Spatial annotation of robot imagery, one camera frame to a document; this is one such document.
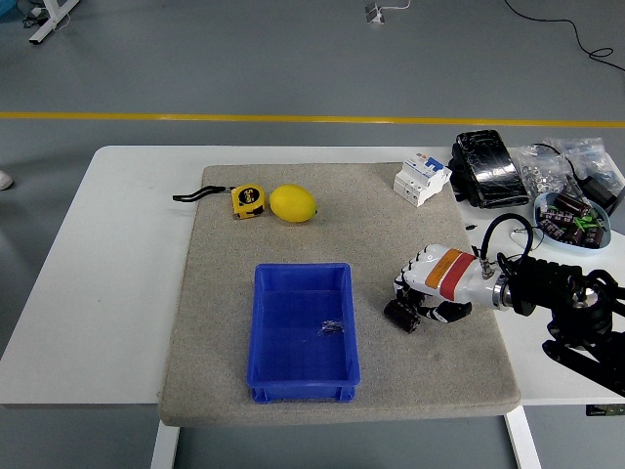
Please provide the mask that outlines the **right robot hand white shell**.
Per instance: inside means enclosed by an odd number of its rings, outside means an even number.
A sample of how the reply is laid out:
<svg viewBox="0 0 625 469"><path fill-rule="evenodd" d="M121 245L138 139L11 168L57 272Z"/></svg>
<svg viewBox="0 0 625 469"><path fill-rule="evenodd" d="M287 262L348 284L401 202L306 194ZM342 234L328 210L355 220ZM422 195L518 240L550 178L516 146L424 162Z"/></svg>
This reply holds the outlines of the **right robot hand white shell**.
<svg viewBox="0 0 625 469"><path fill-rule="evenodd" d="M477 256L430 244L404 266L394 280L396 301L406 312L451 323L469 315L474 306L494 308L499 277L482 275Z"/></svg>

